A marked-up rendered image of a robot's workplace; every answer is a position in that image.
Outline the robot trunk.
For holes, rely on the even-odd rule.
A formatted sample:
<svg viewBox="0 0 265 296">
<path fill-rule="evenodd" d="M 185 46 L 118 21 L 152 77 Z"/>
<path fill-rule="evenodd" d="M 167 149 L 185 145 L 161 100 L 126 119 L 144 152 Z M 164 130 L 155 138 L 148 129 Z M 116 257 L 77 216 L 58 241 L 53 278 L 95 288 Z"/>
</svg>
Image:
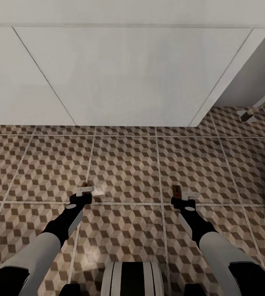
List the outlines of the robot trunk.
<svg viewBox="0 0 265 296">
<path fill-rule="evenodd" d="M 165 296 L 157 262 L 108 262 L 101 296 Z"/>
</svg>

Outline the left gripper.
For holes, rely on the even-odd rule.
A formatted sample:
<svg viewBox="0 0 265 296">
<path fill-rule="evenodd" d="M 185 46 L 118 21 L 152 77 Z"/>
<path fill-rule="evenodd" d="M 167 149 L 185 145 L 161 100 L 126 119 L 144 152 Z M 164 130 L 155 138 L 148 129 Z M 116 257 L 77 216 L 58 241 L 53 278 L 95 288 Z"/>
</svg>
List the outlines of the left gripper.
<svg viewBox="0 0 265 296">
<path fill-rule="evenodd" d="M 92 194 L 84 193 L 82 197 L 76 197 L 76 194 L 70 196 L 70 202 L 74 202 L 76 200 L 81 200 L 84 205 L 92 204 Z"/>
</svg>

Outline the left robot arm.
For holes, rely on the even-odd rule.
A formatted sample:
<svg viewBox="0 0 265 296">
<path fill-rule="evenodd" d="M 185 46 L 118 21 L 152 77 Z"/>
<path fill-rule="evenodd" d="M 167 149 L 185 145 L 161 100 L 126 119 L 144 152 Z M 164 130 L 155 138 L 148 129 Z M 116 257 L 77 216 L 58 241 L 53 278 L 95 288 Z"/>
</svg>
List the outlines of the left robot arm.
<svg viewBox="0 0 265 296">
<path fill-rule="evenodd" d="M 83 218 L 83 208 L 92 204 L 94 187 L 78 187 L 70 204 L 25 248 L 0 265 L 0 296 L 35 296 L 65 240 Z"/>
</svg>

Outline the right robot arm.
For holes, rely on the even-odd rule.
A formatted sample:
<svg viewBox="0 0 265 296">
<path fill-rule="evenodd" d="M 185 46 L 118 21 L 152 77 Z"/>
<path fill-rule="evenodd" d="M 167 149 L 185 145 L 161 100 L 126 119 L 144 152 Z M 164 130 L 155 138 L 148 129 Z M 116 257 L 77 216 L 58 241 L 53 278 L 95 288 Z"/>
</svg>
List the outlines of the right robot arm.
<svg viewBox="0 0 265 296">
<path fill-rule="evenodd" d="M 211 222 L 198 215 L 197 192 L 182 192 L 171 204 L 180 209 L 179 221 L 205 257 L 224 296 L 265 296 L 265 269 L 221 236 Z"/>
</svg>

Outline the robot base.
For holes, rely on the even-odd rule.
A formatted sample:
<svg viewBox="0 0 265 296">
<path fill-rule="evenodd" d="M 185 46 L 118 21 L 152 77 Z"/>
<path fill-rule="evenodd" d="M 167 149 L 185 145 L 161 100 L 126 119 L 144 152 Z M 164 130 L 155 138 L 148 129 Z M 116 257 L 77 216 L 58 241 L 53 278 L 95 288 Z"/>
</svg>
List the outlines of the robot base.
<svg viewBox="0 0 265 296">
<path fill-rule="evenodd" d="M 66 284 L 59 296 L 81 296 L 79 284 Z M 206 296 L 204 289 L 199 284 L 185 284 L 184 296 Z"/>
</svg>

